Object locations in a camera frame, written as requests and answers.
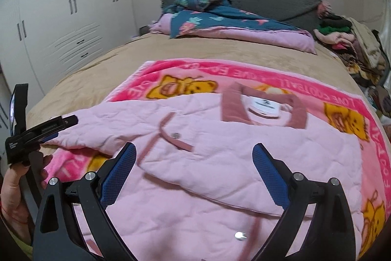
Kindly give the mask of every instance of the pile of clothes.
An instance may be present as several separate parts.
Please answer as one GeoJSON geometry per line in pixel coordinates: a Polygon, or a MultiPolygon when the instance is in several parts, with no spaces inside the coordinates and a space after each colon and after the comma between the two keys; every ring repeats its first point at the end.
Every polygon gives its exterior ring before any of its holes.
{"type": "Polygon", "coordinates": [[[391,142],[391,97],[389,92],[382,86],[372,86],[364,92],[364,96],[374,108],[388,140],[391,142]]]}
{"type": "Polygon", "coordinates": [[[371,30],[351,17],[337,16],[325,2],[319,5],[318,16],[322,21],[314,30],[317,39],[341,59],[357,84],[376,86],[386,61],[371,30]]]}

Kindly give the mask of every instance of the metal snap button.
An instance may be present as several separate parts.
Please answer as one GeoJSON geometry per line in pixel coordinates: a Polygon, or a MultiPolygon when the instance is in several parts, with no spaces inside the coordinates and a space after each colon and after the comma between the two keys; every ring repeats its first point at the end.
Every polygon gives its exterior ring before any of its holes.
{"type": "Polygon", "coordinates": [[[238,231],[237,233],[235,233],[235,238],[239,241],[243,241],[247,239],[247,235],[244,232],[238,231]]]}

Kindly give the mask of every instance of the teal floral blanket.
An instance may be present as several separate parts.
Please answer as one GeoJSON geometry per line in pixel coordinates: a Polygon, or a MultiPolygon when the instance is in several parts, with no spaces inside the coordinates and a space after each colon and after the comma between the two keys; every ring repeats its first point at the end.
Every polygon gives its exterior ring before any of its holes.
{"type": "Polygon", "coordinates": [[[236,27],[247,30],[298,30],[279,21],[233,8],[229,0],[175,0],[163,9],[172,13],[171,38],[185,35],[191,30],[212,27],[236,27]]]}

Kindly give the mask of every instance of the metal screw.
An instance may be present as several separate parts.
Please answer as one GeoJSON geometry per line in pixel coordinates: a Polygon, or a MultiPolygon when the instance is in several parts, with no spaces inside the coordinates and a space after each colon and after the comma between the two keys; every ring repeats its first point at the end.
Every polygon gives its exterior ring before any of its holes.
{"type": "Polygon", "coordinates": [[[57,182],[58,182],[58,178],[56,178],[56,177],[53,177],[49,180],[49,184],[51,184],[51,185],[55,185],[55,184],[57,184],[57,182]]]}
{"type": "Polygon", "coordinates": [[[244,232],[237,232],[235,233],[235,238],[239,241],[243,241],[247,239],[247,235],[244,232]]]}
{"type": "Polygon", "coordinates": [[[86,175],[85,175],[85,178],[87,180],[93,180],[95,178],[96,174],[94,172],[88,172],[86,175]]]}
{"type": "Polygon", "coordinates": [[[293,174],[293,178],[298,182],[301,182],[304,179],[304,175],[300,172],[296,172],[293,174]]]}
{"type": "Polygon", "coordinates": [[[332,178],[330,180],[330,182],[334,185],[334,186],[338,186],[339,185],[339,180],[337,178],[332,178]]]}

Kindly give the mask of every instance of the cartoon bear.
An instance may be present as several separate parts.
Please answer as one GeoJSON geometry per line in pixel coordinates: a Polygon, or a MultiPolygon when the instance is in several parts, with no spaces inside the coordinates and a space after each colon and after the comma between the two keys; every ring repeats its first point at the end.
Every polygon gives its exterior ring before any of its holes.
{"type": "Polygon", "coordinates": [[[98,152],[89,162],[86,172],[96,172],[108,159],[107,155],[98,152]]]}
{"type": "Polygon", "coordinates": [[[358,255],[359,258],[370,248],[386,223],[386,207],[384,202],[376,208],[373,205],[377,196],[377,191],[375,191],[372,198],[367,200],[365,210],[363,211],[364,227],[361,233],[362,244],[360,254],[358,255]]]}
{"type": "Polygon", "coordinates": [[[167,99],[181,94],[213,93],[217,89],[217,82],[200,81],[197,79],[179,79],[165,75],[160,84],[149,91],[147,98],[167,99]]]}
{"type": "Polygon", "coordinates": [[[292,94],[292,92],[281,89],[281,88],[276,88],[274,86],[268,85],[266,83],[263,83],[262,85],[255,87],[256,90],[268,93],[268,94],[292,94]]]}
{"type": "Polygon", "coordinates": [[[325,103],[325,115],[329,124],[340,132],[355,134],[359,139],[369,141],[365,118],[360,113],[330,103],[325,103]]]}
{"type": "Polygon", "coordinates": [[[185,87],[183,94],[212,93],[216,88],[217,83],[214,81],[193,81],[185,87]]]}

